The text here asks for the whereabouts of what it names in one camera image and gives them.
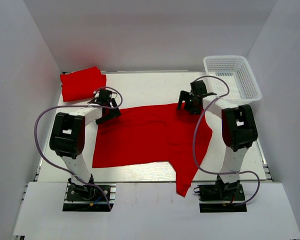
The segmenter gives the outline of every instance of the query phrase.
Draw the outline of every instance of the white backdrop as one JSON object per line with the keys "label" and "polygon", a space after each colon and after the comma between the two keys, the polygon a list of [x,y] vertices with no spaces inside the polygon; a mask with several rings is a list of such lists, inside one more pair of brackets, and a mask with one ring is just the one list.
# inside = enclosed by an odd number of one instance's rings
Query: white backdrop
{"label": "white backdrop", "polygon": [[[59,74],[25,4],[0,0],[0,240],[10,239],[26,184],[35,177],[40,158],[33,128],[56,104]],[[41,143],[51,117],[42,119]]]}
{"label": "white backdrop", "polygon": [[262,92],[259,139],[300,229],[300,0],[277,1],[247,59]]}
{"label": "white backdrop", "polygon": [[199,70],[246,56],[276,0],[24,0],[64,72]]}

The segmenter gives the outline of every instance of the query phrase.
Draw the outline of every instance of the red fabric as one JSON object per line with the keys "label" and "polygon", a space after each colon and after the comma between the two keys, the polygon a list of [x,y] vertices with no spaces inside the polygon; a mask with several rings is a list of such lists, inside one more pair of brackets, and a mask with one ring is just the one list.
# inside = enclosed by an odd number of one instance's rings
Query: red fabric
{"label": "red fabric", "polygon": [[[199,115],[177,103],[121,109],[121,116],[98,126],[93,168],[169,161],[176,172],[176,192],[185,196],[198,170],[192,157],[193,134]],[[205,119],[196,137],[201,164],[212,130]]]}
{"label": "red fabric", "polygon": [[106,75],[97,67],[60,75],[64,102],[94,97],[94,90],[106,85]]}

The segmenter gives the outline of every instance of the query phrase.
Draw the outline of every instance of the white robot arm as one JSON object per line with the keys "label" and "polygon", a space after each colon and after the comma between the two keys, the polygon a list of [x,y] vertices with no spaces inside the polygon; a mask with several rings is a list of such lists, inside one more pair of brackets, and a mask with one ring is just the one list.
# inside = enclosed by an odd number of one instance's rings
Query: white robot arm
{"label": "white robot arm", "polygon": [[[217,96],[213,92],[207,93],[206,85],[202,80],[195,80],[190,86],[190,92],[180,92],[177,109],[180,109],[182,102],[185,102],[185,110],[190,114],[200,115]],[[241,190],[239,174],[227,173],[240,172],[248,149],[258,138],[254,115],[249,105],[236,105],[224,99],[214,101],[207,111],[221,118],[222,138],[226,150],[220,173],[210,172],[218,175],[215,185],[199,187],[200,196],[201,199],[208,201],[233,199],[238,192],[243,193],[243,190]]]}
{"label": "white robot arm", "polygon": [[[94,121],[96,124],[102,124],[121,115],[115,99],[112,98],[112,93],[110,90],[101,89],[88,103],[91,107],[71,113],[59,112],[54,119],[49,146],[74,173],[68,181],[76,190],[75,192],[80,193],[79,197],[82,199],[91,199],[91,195],[95,194],[93,187],[84,185],[76,178],[79,177],[85,183],[94,183],[94,177],[88,171],[82,155],[85,146],[85,128]],[[107,111],[101,109],[100,106],[108,108]]]}
{"label": "white robot arm", "polygon": [[[202,99],[202,107],[205,109],[214,99],[215,95],[210,95]],[[218,116],[220,119],[223,119],[222,112],[223,110],[231,109],[233,111],[239,111],[239,106],[233,103],[230,103],[224,99],[219,99],[213,105],[208,108],[208,111]],[[236,119],[235,123],[237,126],[242,126],[242,122]],[[244,157],[248,151],[249,147],[243,146],[242,148],[236,149],[236,151],[231,146],[225,147],[225,155],[223,160],[223,165],[220,170],[221,173],[235,172],[238,173],[241,170],[241,166],[244,160]],[[229,175],[220,175],[220,178],[224,183],[235,183],[239,180],[238,174],[229,174]]]}

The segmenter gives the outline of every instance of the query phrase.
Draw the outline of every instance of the laundry basket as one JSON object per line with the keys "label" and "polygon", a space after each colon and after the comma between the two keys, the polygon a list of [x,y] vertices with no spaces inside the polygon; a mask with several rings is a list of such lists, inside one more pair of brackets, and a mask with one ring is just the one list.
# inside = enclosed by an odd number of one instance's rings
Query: laundry basket
{"label": "laundry basket", "polygon": [[[206,56],[203,64],[207,75],[219,77],[228,84],[230,93],[225,100],[242,105],[261,99],[259,86],[245,57]],[[212,77],[208,78],[208,86],[218,96],[227,92],[224,83]]]}

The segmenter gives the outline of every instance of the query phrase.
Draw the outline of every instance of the black bracket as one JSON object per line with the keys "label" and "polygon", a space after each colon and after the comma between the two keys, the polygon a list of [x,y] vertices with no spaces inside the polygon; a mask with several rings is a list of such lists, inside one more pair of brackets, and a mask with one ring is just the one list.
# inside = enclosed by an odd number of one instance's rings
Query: black bracket
{"label": "black bracket", "polygon": [[207,93],[207,88],[203,80],[193,81],[190,83],[191,91],[181,91],[179,95],[179,101],[177,110],[180,110],[182,103],[184,104],[184,109],[190,114],[201,114],[203,109],[203,98],[211,95],[216,95],[213,92]]}
{"label": "black bracket", "polygon": [[[92,99],[88,104],[98,104],[100,106],[107,106],[107,107],[112,107],[115,108],[117,107],[117,102],[114,98],[112,98],[113,92],[110,90],[106,89],[100,89],[99,91],[99,96]],[[105,121],[108,121],[110,119],[114,119],[121,116],[119,108],[115,109],[102,109],[102,117],[95,120],[96,124],[102,124]]]}
{"label": "black bracket", "polygon": [[193,191],[200,196],[203,202],[209,201],[244,201],[245,193],[240,181],[223,183],[218,176],[215,184],[198,185]]}
{"label": "black bracket", "polygon": [[250,148],[258,138],[258,131],[252,109],[249,105],[226,108],[221,111],[222,138],[234,152]]}
{"label": "black bracket", "polygon": [[84,116],[71,116],[67,113],[56,114],[49,146],[51,150],[60,156],[76,159],[82,153],[85,146],[85,123]]}

